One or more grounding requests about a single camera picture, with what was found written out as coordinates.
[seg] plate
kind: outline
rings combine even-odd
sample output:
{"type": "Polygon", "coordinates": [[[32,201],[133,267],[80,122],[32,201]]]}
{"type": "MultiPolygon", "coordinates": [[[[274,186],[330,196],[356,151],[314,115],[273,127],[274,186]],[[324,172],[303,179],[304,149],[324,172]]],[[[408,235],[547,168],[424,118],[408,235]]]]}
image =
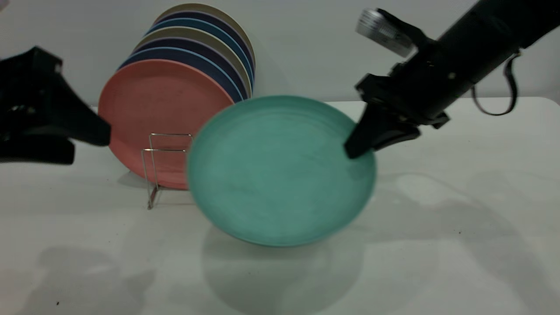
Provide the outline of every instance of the plate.
{"type": "Polygon", "coordinates": [[[241,90],[235,85],[233,79],[230,78],[223,69],[210,59],[200,54],[191,52],[190,50],[175,47],[149,48],[134,53],[132,56],[128,57],[128,59],[120,67],[122,68],[134,62],[148,59],[167,59],[184,63],[188,66],[199,69],[218,82],[218,84],[227,91],[235,103],[244,100],[244,92],[241,92],[241,90]]]}
{"type": "Polygon", "coordinates": [[[200,12],[179,12],[165,17],[158,24],[152,26],[151,30],[169,26],[194,27],[207,31],[220,38],[235,51],[239,58],[241,58],[247,71],[249,71],[251,75],[255,74],[255,65],[253,64],[249,48],[241,37],[239,37],[239,34],[220,19],[200,12]]]}
{"type": "Polygon", "coordinates": [[[269,96],[212,118],[190,149],[195,202],[224,232],[284,247],[324,239],[347,226],[372,195],[373,153],[347,158],[355,123],[316,100],[269,96]]]}
{"type": "Polygon", "coordinates": [[[161,30],[154,31],[153,33],[145,36],[140,43],[136,46],[133,53],[139,49],[141,46],[162,38],[186,38],[191,40],[196,40],[200,43],[206,44],[215,50],[217,50],[221,55],[226,57],[226,59],[233,64],[235,70],[237,70],[245,80],[252,81],[247,73],[247,69],[243,65],[239,56],[228,46],[226,43],[222,42],[219,38],[214,35],[207,33],[203,30],[197,30],[192,27],[166,27],[161,30]]]}
{"type": "MultiPolygon", "coordinates": [[[[202,71],[169,60],[130,64],[113,75],[99,100],[99,115],[112,126],[113,154],[132,172],[144,177],[141,150],[150,147],[150,133],[191,133],[233,103],[228,93],[202,71]]],[[[188,138],[157,137],[157,149],[187,149],[188,138]]],[[[150,154],[146,154],[148,179],[155,181],[150,154]]],[[[187,189],[185,156],[154,153],[158,182],[187,189]]]]}
{"type": "Polygon", "coordinates": [[[227,75],[234,81],[235,85],[244,92],[244,99],[251,97],[251,86],[249,82],[244,81],[241,75],[235,70],[235,67],[229,62],[226,57],[221,55],[218,51],[210,46],[200,43],[195,40],[187,38],[162,38],[150,41],[141,47],[139,47],[136,52],[141,52],[150,48],[161,48],[161,47],[175,47],[186,49],[191,52],[200,54],[210,59],[213,63],[217,64],[222,70],[224,70],[227,75]]]}
{"type": "Polygon", "coordinates": [[[243,39],[243,41],[247,44],[247,46],[249,47],[249,50],[251,52],[251,57],[253,59],[253,64],[256,64],[255,61],[255,50],[253,49],[253,46],[251,45],[251,41],[249,40],[249,37],[247,36],[247,33],[245,32],[245,30],[243,30],[243,27],[241,27],[241,25],[239,25],[231,16],[229,16],[228,14],[226,14],[225,12],[219,10],[218,8],[214,8],[211,7],[209,5],[206,4],[202,4],[202,3],[186,3],[186,4],[180,4],[178,6],[175,6],[167,11],[165,11],[164,13],[162,13],[154,22],[154,24],[157,24],[158,22],[160,22],[162,19],[164,19],[165,17],[167,17],[170,14],[173,13],[177,13],[177,12],[183,12],[183,11],[198,11],[198,12],[203,12],[209,15],[212,15],[216,18],[219,18],[220,20],[224,21],[225,23],[227,23],[230,27],[233,27],[233,29],[239,34],[239,36],[241,36],[241,38],[243,39]]]}

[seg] navy blue plate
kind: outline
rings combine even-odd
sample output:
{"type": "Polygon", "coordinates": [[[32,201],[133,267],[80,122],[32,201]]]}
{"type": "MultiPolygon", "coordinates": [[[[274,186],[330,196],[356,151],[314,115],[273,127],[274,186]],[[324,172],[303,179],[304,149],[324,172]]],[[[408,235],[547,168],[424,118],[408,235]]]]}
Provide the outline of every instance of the navy blue plate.
{"type": "Polygon", "coordinates": [[[162,38],[153,40],[147,44],[140,46],[136,49],[134,53],[138,53],[150,48],[160,48],[160,47],[175,47],[186,49],[191,52],[197,53],[199,55],[205,56],[210,59],[216,65],[218,65],[222,70],[224,70],[227,75],[234,81],[235,85],[241,91],[241,96],[243,99],[249,98],[250,89],[245,86],[245,83],[241,79],[241,76],[235,70],[234,66],[219,52],[215,51],[213,48],[195,40],[187,38],[162,38]]]}
{"type": "Polygon", "coordinates": [[[224,70],[213,63],[210,59],[186,49],[175,47],[149,48],[128,57],[119,69],[131,63],[148,59],[173,60],[199,69],[220,84],[231,96],[234,102],[237,103],[243,100],[241,92],[224,70]]]}
{"type": "Polygon", "coordinates": [[[251,83],[254,81],[254,72],[253,72],[253,65],[250,55],[248,55],[242,48],[243,45],[240,45],[238,41],[231,37],[227,32],[225,32],[220,27],[203,20],[199,20],[197,18],[172,18],[170,20],[161,21],[158,24],[152,26],[152,28],[148,31],[146,35],[150,33],[163,29],[166,27],[174,27],[174,26],[184,26],[184,27],[192,27],[194,29],[203,30],[207,33],[214,35],[215,37],[219,38],[221,41],[226,43],[241,59],[249,77],[251,79],[251,83]]]}
{"type": "Polygon", "coordinates": [[[218,26],[220,29],[222,29],[224,32],[226,32],[229,36],[231,36],[238,44],[239,46],[241,46],[241,49],[243,49],[243,51],[245,52],[245,55],[250,57],[249,59],[251,60],[251,66],[252,66],[252,70],[255,70],[255,65],[253,64],[253,58],[252,58],[252,54],[250,53],[250,50],[248,48],[247,43],[245,43],[245,41],[243,41],[243,39],[241,38],[241,36],[239,35],[239,33],[232,28],[228,23],[225,23],[223,20],[220,20],[219,18],[207,14],[207,13],[203,13],[203,12],[197,12],[197,11],[183,11],[183,12],[177,12],[177,13],[173,13],[170,14],[164,18],[162,18],[159,23],[162,23],[164,21],[168,21],[168,20],[173,20],[175,18],[196,18],[198,20],[202,20],[205,22],[209,22],[212,25],[216,25],[218,26]]]}

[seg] pink plate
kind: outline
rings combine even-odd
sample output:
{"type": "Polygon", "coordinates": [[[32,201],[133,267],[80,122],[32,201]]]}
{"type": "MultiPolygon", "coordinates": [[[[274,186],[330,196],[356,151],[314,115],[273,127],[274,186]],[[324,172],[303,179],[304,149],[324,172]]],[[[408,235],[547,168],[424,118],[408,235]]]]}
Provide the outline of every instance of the pink plate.
{"type": "MultiPolygon", "coordinates": [[[[132,172],[144,177],[142,149],[150,133],[190,133],[233,104],[227,92],[203,72],[185,64],[152,59],[120,69],[105,85],[99,116],[112,125],[109,147],[132,172]]],[[[185,150],[188,137],[153,136],[154,149],[185,150]]],[[[157,180],[170,188],[187,189],[185,156],[154,152],[157,180]]],[[[152,157],[145,153],[148,179],[155,182],[152,157]]]]}

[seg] stack of plates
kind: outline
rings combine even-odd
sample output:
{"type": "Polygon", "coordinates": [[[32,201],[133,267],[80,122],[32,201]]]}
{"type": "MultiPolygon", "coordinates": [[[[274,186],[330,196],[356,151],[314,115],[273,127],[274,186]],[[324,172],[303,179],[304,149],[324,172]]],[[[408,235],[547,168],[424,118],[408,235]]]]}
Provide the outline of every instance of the stack of plates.
{"type": "MultiPolygon", "coordinates": [[[[132,54],[107,82],[99,114],[112,126],[110,148],[144,177],[141,150],[151,133],[193,134],[222,109],[253,94],[255,57],[241,26],[204,4],[171,8],[159,16],[132,54]]],[[[159,136],[158,149],[185,150],[190,139],[159,136]]],[[[156,152],[157,180],[186,189],[185,157],[156,152]]],[[[146,164],[152,165],[151,155],[146,164]]],[[[153,167],[148,179],[155,181],[153,167]]]]}

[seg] beige plate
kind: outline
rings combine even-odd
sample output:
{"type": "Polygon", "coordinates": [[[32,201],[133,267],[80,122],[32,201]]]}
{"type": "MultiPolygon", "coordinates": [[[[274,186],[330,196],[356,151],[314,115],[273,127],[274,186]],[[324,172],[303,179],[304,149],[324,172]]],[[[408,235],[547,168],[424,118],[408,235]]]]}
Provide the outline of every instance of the beige plate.
{"type": "Polygon", "coordinates": [[[234,66],[235,70],[241,75],[241,79],[245,84],[247,95],[251,97],[253,95],[253,91],[251,88],[251,81],[249,80],[249,74],[243,66],[241,59],[237,56],[237,54],[231,50],[231,48],[224,43],[219,38],[215,37],[214,35],[207,33],[203,30],[194,29],[192,27],[184,27],[184,26],[172,26],[172,27],[165,27],[163,29],[159,29],[155,32],[152,32],[145,36],[142,41],[135,47],[134,50],[138,49],[145,43],[149,41],[153,41],[160,38],[169,38],[169,37],[180,37],[180,38],[188,38],[199,41],[203,44],[206,44],[216,51],[218,51],[222,56],[224,56],[231,64],[234,66]]]}
{"type": "Polygon", "coordinates": [[[224,21],[225,23],[229,24],[231,27],[233,27],[234,30],[237,31],[237,33],[239,33],[239,36],[241,36],[241,38],[243,38],[243,41],[247,44],[247,46],[251,50],[251,57],[253,58],[253,64],[256,65],[255,50],[253,49],[253,46],[251,45],[251,41],[249,40],[249,37],[247,36],[247,33],[245,33],[245,31],[243,30],[241,25],[239,25],[231,16],[227,15],[225,12],[223,12],[219,9],[216,9],[214,7],[211,7],[211,6],[208,6],[206,4],[202,4],[202,3],[180,4],[178,6],[175,6],[171,9],[165,11],[162,15],[160,15],[156,19],[154,24],[156,24],[159,20],[161,20],[162,18],[164,18],[164,17],[166,17],[170,14],[181,12],[181,11],[198,11],[198,12],[207,13],[207,14],[213,15],[213,16],[219,18],[220,20],[224,21]]]}

